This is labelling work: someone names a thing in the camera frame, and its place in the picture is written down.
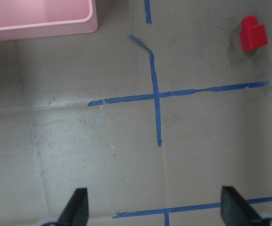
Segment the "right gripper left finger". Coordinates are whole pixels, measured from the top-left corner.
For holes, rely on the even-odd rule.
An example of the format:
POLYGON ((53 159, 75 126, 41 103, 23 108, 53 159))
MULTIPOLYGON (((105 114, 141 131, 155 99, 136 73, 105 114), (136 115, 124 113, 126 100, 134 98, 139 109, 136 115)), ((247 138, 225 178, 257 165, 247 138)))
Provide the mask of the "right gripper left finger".
POLYGON ((88 190, 77 188, 57 220, 57 226, 86 226, 89 218, 88 190))

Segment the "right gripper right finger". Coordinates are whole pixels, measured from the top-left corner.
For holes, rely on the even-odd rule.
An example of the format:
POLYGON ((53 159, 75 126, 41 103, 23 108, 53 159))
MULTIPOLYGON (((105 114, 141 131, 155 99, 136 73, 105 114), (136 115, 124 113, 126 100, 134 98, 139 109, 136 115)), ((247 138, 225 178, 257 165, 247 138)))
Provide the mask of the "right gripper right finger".
POLYGON ((268 225, 233 186, 221 188, 221 218, 226 226, 268 225))

